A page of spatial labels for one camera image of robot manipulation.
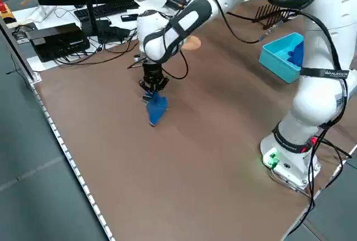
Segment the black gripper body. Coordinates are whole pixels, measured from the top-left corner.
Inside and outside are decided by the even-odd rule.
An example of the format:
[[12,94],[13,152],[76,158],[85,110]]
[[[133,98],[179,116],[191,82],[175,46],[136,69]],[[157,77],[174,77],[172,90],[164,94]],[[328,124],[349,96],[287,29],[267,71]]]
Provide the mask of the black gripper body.
[[161,64],[143,64],[143,80],[147,83],[160,83],[164,75]]

